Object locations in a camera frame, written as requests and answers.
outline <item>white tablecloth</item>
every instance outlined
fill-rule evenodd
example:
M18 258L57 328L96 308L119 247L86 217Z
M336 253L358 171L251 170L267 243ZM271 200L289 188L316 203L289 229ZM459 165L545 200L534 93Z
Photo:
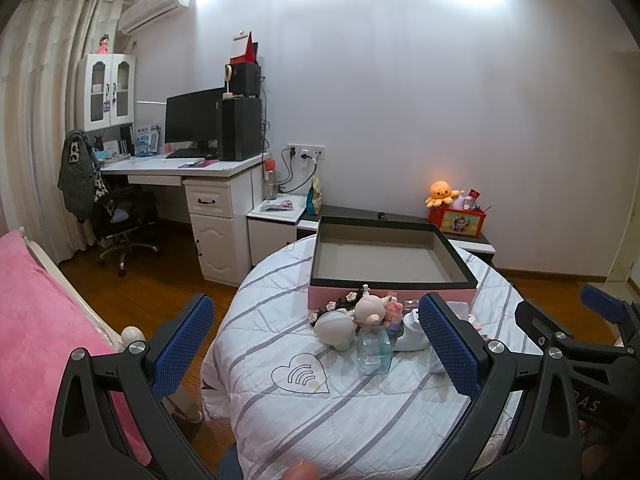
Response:
M409 479L469 399L446 374L431 372L433 349L398 352L387 375L361 376L355 344L337 352L318 341L306 309L314 243L305 238L272 254L240 286L202 364L206 419L230 418L244 480L280 478L303 458L321 479ZM458 252L478 279L472 313L482 333L512 351L540 354L516 326L516 290ZM326 387L310 393L324 377ZM493 459L519 395L511 396L479 465Z

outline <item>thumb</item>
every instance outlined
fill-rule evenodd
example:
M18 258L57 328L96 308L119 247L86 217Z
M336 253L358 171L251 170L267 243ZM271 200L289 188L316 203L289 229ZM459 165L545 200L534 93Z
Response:
M301 460L285 471L282 480L318 480L318 469L309 460Z

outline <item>heart pattern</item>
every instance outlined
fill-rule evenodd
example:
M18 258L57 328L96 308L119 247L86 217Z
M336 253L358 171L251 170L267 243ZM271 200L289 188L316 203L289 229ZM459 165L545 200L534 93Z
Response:
M309 353L297 354L288 366L279 366L271 372L273 383L283 390L297 394L328 394L324 367Z

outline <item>textured blue pad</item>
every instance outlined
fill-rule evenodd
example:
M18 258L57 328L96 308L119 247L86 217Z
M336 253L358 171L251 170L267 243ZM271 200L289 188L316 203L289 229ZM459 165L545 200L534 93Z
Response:
M154 366L151 389L161 400L175 393L191 361L213 325L213 301L203 296L164 347Z
M622 323L626 319L625 303L593 285L587 285L582 289L580 301L585 307L593 310L610 323Z
M456 391L473 400L482 389L478 359L429 296L420 299L418 319Z

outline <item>screw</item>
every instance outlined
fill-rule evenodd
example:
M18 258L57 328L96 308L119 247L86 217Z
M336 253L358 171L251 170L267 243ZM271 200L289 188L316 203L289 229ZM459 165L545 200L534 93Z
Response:
M145 342L144 341L134 341L129 345L129 352L132 354L140 354L145 351Z
M549 357L551 357L552 359L560 359L560 358L562 358L561 349L556 348L555 346L552 346L549 349Z
M504 345L500 341L495 339L493 341L489 341L487 347L494 354L501 354L502 352L504 352Z
M71 358L74 361L79 361L83 357L84 357L84 349L83 348L76 348L73 352L71 352Z

